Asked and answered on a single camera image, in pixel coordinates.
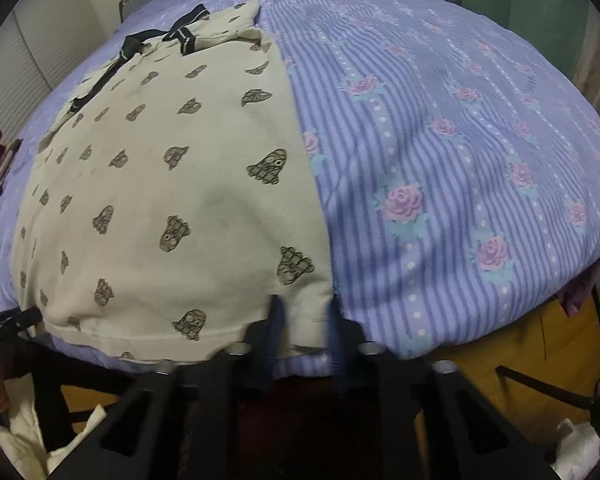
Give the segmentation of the cream patterned polo shirt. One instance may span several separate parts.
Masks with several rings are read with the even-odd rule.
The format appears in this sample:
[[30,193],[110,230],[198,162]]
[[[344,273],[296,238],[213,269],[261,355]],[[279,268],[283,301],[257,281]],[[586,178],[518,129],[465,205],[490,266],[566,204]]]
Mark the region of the cream patterned polo shirt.
[[279,48],[250,0],[131,37],[42,137],[10,270],[44,332],[195,362],[262,320],[327,344],[329,240]]

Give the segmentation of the cream cloth on floor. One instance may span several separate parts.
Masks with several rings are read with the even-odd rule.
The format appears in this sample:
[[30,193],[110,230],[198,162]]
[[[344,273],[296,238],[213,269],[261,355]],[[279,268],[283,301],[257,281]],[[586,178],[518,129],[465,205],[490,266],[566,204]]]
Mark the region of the cream cloth on floor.
[[104,408],[97,405],[84,429],[67,446],[46,452],[34,407],[32,375],[7,379],[5,389],[9,406],[7,426],[0,426],[0,448],[23,479],[47,479],[106,417]]

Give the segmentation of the purple floral bed cover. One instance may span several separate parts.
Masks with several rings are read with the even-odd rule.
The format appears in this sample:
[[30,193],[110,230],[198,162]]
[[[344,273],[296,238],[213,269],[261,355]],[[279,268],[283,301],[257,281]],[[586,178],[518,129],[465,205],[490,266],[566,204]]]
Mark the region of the purple floral bed cover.
[[[38,108],[0,198],[0,312],[38,144],[134,36],[197,8],[152,0]],[[256,0],[279,48],[329,240],[332,296],[411,359],[478,339],[600,258],[600,116],[531,44],[444,0]]]

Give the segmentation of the white crumpled cloth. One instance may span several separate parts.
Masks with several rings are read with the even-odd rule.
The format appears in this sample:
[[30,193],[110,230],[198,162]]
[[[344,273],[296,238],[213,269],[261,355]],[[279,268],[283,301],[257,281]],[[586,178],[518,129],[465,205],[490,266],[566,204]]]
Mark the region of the white crumpled cloth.
[[558,426],[559,442],[552,468],[562,480],[583,480],[600,460],[600,436],[589,422],[565,418]]

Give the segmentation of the white louvered wardrobe door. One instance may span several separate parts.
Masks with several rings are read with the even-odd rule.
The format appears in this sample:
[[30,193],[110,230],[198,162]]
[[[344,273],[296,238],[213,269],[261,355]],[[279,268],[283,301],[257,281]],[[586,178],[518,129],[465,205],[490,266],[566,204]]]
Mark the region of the white louvered wardrobe door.
[[91,0],[19,0],[0,27],[0,130],[18,136],[38,106],[105,41]]

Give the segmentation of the beige curtain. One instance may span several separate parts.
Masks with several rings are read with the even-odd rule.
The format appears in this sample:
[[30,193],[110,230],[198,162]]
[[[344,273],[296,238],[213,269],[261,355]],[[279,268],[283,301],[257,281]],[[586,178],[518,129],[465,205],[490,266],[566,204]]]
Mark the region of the beige curtain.
[[573,82],[600,115],[600,12],[592,4]]

